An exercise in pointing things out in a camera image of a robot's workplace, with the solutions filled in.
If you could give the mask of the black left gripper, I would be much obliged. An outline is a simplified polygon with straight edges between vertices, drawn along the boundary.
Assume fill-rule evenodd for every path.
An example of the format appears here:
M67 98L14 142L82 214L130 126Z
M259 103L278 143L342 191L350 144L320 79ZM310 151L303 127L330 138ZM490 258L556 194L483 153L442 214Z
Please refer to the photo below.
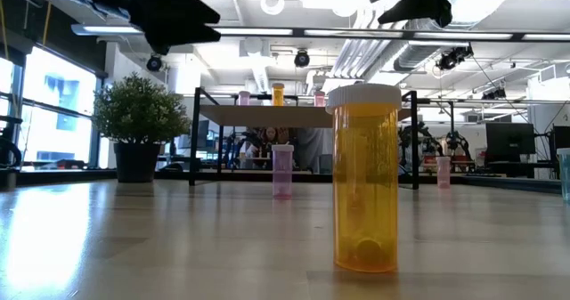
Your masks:
M149 22L145 3L147 0L109 0L114 13L128 18L130 24L147 29ZM201 0L149 0L149 7L159 15L173 20L191 20L217 24L220 14ZM218 42L221 34L211 27L198 25L190 27L157 28L145 32L145 39L153 52L167 55L172 46Z

